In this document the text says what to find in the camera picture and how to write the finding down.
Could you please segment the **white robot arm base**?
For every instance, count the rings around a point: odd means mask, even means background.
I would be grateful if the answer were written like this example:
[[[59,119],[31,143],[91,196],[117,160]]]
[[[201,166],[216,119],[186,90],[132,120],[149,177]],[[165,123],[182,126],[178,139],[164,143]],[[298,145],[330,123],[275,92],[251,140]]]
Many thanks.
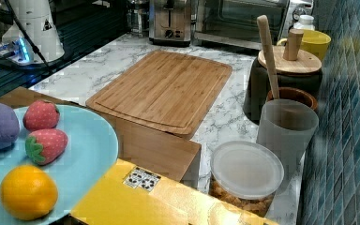
[[[0,20],[10,24],[0,56],[20,66],[51,63],[65,50],[53,22],[49,0],[0,0]]]

